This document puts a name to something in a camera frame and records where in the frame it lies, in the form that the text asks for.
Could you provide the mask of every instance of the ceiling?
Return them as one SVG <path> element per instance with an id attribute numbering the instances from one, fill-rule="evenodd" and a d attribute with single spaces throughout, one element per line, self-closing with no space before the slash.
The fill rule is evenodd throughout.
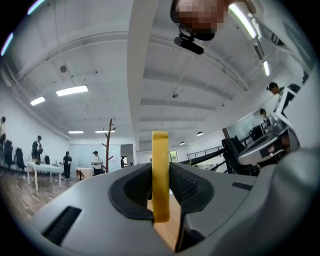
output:
<path id="1" fill-rule="evenodd" d="M 175 45 L 179 30 L 170 5 L 47 0 L 14 31 L 1 73 L 20 102 L 62 136 L 101 136 L 95 131 L 108 129 L 113 118 L 114 136 L 131 137 L 137 148 L 151 147 L 154 130 L 168 131 L 173 147 L 191 142 L 208 115 L 254 88 L 265 74 L 232 14 L 212 41 L 197 42 L 203 55 Z M 263 38 L 261 44 L 274 69 L 280 61 L 274 48 Z M 60 71 L 62 65 L 67 72 Z M 79 85 L 88 92 L 56 94 Z M 46 101 L 32 107 L 41 96 Z"/>

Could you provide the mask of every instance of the window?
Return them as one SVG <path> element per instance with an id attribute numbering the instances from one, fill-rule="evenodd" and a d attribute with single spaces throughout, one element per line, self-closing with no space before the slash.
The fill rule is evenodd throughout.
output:
<path id="1" fill-rule="evenodd" d="M 170 158 L 169 158 L 170 162 L 179 163 L 178 154 L 177 154 L 176 150 L 170 151 L 169 156 L 170 156 Z"/>

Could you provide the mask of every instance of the ceiling light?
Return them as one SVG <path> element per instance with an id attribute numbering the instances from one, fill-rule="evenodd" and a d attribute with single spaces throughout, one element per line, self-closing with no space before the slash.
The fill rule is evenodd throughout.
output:
<path id="1" fill-rule="evenodd" d="M 270 75 L 270 70 L 269 70 L 268 61 L 265 61 L 265 62 L 263 63 L 263 66 L 264 66 L 265 75 L 268 77 L 268 76 Z"/>
<path id="2" fill-rule="evenodd" d="M 96 134 L 106 134 L 108 132 L 109 132 L 108 130 L 96 130 L 95 131 Z"/>
<path id="3" fill-rule="evenodd" d="M 37 0 L 35 3 L 29 8 L 28 15 L 31 14 L 39 5 L 41 5 L 45 0 Z"/>
<path id="4" fill-rule="evenodd" d="M 11 33 L 8 38 L 6 39 L 5 43 L 4 43 L 4 46 L 2 47 L 2 50 L 1 50 L 1 56 L 3 56 L 6 52 L 6 49 L 8 48 L 12 38 L 14 37 L 14 33 Z"/>
<path id="5" fill-rule="evenodd" d="M 231 4 L 229 6 L 230 10 L 237 16 L 237 18 L 241 21 L 241 23 L 244 25 L 248 33 L 252 38 L 255 38 L 257 36 L 256 31 L 251 26 L 250 22 L 246 18 L 246 16 L 242 13 L 242 11 L 236 6 L 236 4 Z"/>
<path id="6" fill-rule="evenodd" d="M 68 89 L 58 90 L 56 94 L 58 94 L 59 97 L 70 95 L 70 94 L 78 94 L 78 93 L 85 93 L 88 91 L 88 87 L 86 85 L 71 87 Z"/>
<path id="7" fill-rule="evenodd" d="M 45 100 L 46 100 L 46 99 L 45 99 L 44 97 L 40 97 L 40 98 L 37 98 L 37 99 L 31 101 L 30 104 L 31 104 L 32 106 L 35 106 L 35 105 L 37 105 L 37 104 L 39 104 L 39 103 L 44 102 Z"/>
<path id="8" fill-rule="evenodd" d="M 69 134 L 83 134 L 84 132 L 82 130 L 70 130 L 68 131 Z"/>

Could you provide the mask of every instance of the table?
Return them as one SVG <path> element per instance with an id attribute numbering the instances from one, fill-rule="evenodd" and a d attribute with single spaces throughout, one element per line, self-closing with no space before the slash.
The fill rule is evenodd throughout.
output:
<path id="1" fill-rule="evenodd" d="M 77 171 L 79 171 L 79 175 L 80 175 L 80 181 L 81 179 L 81 174 L 83 174 L 84 179 L 89 179 L 91 177 L 94 176 L 94 170 L 92 168 L 81 168 L 81 167 L 77 167 L 75 169 L 75 172 L 77 173 Z"/>
<path id="2" fill-rule="evenodd" d="M 56 167 L 50 164 L 40 164 L 37 165 L 34 162 L 27 162 L 27 179 L 28 179 L 28 184 L 30 184 L 30 177 L 29 177 L 29 168 L 34 169 L 34 183 L 35 183 L 35 190 L 38 191 L 38 177 L 37 177 L 37 172 L 42 171 L 42 172 L 50 172 L 50 182 L 52 183 L 52 173 L 59 173 L 59 186 L 61 188 L 61 173 L 63 172 L 62 167 Z"/>

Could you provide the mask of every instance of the yellow object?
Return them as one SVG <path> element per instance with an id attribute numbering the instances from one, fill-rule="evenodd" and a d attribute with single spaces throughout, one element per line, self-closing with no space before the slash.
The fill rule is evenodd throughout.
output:
<path id="1" fill-rule="evenodd" d="M 169 137 L 166 131 L 152 132 L 152 206 L 155 223 L 169 221 Z"/>

